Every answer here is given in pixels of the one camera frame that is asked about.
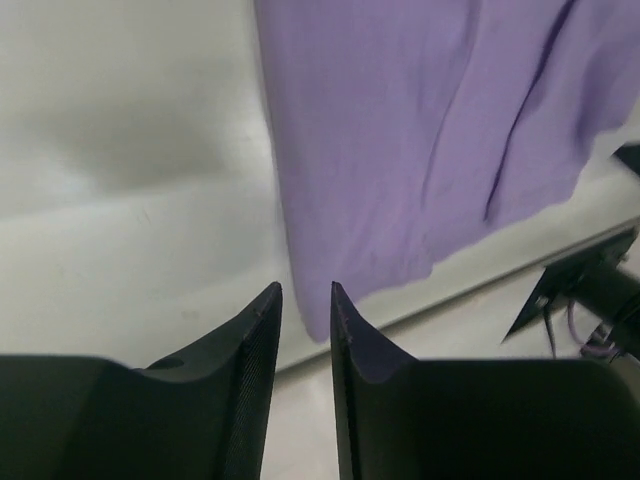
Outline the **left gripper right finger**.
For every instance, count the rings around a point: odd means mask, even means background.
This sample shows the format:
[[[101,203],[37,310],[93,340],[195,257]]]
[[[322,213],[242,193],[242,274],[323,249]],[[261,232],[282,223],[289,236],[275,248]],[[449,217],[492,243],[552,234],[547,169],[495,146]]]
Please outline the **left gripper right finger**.
[[[331,290],[343,479],[635,479],[639,405],[590,360],[420,360]]]

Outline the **purple t-shirt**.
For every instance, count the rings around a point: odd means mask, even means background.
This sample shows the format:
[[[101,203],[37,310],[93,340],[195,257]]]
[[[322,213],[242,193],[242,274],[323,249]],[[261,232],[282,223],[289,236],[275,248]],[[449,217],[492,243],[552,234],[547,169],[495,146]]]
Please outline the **purple t-shirt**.
[[[639,95],[635,1],[258,1],[293,287],[309,336],[330,289],[429,276],[567,201]]]

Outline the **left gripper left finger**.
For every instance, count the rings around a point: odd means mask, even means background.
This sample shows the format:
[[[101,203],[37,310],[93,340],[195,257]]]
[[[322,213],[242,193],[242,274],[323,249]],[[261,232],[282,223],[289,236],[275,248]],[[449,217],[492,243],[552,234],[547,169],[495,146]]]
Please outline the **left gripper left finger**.
[[[281,332],[279,283],[148,367],[1,359],[5,479],[256,479]]]

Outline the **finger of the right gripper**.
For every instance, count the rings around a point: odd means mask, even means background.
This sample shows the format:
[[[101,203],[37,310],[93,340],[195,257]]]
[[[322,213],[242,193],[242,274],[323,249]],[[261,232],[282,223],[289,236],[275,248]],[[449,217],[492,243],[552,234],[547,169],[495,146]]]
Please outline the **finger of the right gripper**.
[[[640,144],[625,143],[615,150],[613,156],[637,177],[640,177]]]

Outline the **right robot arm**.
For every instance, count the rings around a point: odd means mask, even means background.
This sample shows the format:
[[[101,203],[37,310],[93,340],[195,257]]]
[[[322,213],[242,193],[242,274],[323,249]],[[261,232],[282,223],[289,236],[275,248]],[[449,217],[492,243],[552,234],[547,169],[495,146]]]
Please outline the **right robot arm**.
[[[583,341],[575,333],[573,309],[567,310],[569,331],[583,352],[639,356],[639,276],[622,269],[638,240],[639,226],[634,225],[572,256],[570,298],[600,320],[596,331]]]

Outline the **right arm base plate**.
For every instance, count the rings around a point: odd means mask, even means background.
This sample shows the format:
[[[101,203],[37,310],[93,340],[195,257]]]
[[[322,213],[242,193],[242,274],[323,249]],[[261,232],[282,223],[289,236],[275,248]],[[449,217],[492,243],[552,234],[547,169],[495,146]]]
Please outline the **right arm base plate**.
[[[572,256],[568,255],[548,265],[524,303],[523,308],[508,330],[511,337],[543,319],[545,312],[551,313],[572,303],[567,287],[572,280]]]

